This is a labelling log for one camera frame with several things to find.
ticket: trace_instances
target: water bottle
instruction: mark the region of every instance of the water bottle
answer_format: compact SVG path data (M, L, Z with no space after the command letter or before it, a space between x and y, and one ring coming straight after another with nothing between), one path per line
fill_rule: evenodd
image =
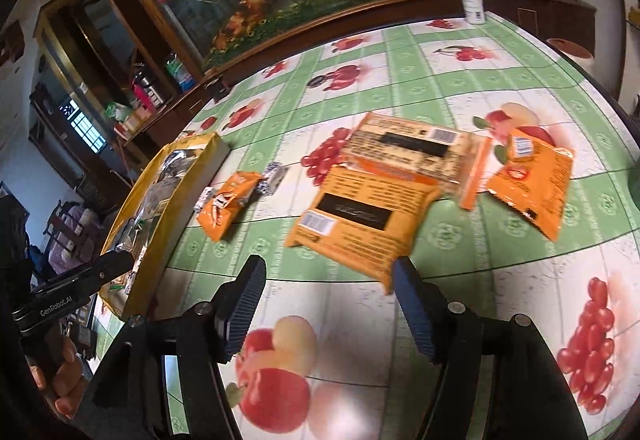
M196 81L191 77L187 67L178 59L175 52L172 52L169 55L169 59L166 60L166 69L169 71L169 74L174 77L178 85L180 85L180 90L183 92L195 86Z

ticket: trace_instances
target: barcode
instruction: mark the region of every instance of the barcode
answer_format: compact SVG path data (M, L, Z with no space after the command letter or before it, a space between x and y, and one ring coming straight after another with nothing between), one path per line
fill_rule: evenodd
M513 146L515 147L514 154L516 157L526 157L533 153L533 143L529 139L514 137Z
M452 144L456 140L458 133L456 131L440 130L433 128L429 134L430 141L440 141L441 143Z
M327 236L331 232L331 229L334 228L335 222L336 220L334 218L329 218L315 211L307 211L300 219L300 226Z

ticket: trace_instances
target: orange snack bag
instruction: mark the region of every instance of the orange snack bag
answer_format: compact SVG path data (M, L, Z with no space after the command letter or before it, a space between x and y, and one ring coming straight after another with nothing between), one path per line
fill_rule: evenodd
M284 246L305 245L381 281L389 293L391 264L411 252L416 229L441 193L436 185L334 165Z
M215 197L204 204L197 220L209 238L217 242L246 205L255 186L262 179L254 171L236 171L226 179Z
M486 188L555 241L574 152L513 130L507 157L507 163L489 179Z

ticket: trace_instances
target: green object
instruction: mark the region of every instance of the green object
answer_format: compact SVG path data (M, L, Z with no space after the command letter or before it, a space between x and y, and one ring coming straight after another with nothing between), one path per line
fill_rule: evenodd
M462 23L433 29L425 22L373 30L366 39L345 51L332 52L328 44L292 56L281 72L270 77L258 72L222 102L196 114L187 130L197 130L214 116L210 130L232 148L225 171L261 171L274 160L289 171L273 196L246 208L224 240L213 242L192 221L164 272L161 293L175 298L161 305L178 315L209 301L238 275L249 255L261 255L269 280L252 330L272 329L288 315L307 319L319 345L309 379L312 399L324 385L339 388L359 409L367 409L373 429L368 436L391 440L415 435L439 368L417 354L395 298L384 295L377 282L305 247L283 246L318 192L301 158L336 128L353 128L367 110L487 136L486 116L503 104L521 104L535 113L556 144L572 147L577 157L558 240L549 241L507 204L482 192L472 211L444 197L433 202L410 256L420 275L450 301L462 301L482 316L509 320L515 313L529 315L557 354L578 325L592 277L609 280L610 301L618 301L613 300L616 289L628 287L625 301L636 305L632 287L640 284L640 210L634 197L640 149L603 97L584 78L565 72L562 58L491 15L482 29ZM476 45L495 55L465 62L436 54L452 45ZM341 90L323 91L329 80L307 87L311 78L350 64L362 71L355 83ZM225 128L233 113L256 101L262 103L259 110ZM499 137L485 178L502 166L505 148ZM216 178L215 185L224 179ZM616 314L611 333L616 346L619 338L624 344L640 330L634 316ZM345 337L353 346L345 346ZM221 366L223 383L231 389L238 385L237 366ZM479 406L488 404L490 371L481 370ZM167 368L167 377L177 380L176 362ZM633 404L636 387L623 379L619 384L618 403L607 404L585 422L589 434ZM169 389L181 399L170 384ZM174 407L178 417L177 400ZM482 427L472 419L469 438L481 438Z

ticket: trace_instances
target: black label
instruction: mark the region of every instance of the black label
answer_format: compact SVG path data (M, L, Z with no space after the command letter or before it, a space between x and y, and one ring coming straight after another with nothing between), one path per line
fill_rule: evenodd
M357 202L341 196L325 193L318 209L360 225L384 231L391 211L375 205Z
M434 157L444 157L449 149L447 144L434 143L433 141L425 141L423 139L416 139L415 137L389 132L380 137L380 142L382 144L393 144L394 146L404 147L404 149L410 149L412 151L421 151Z

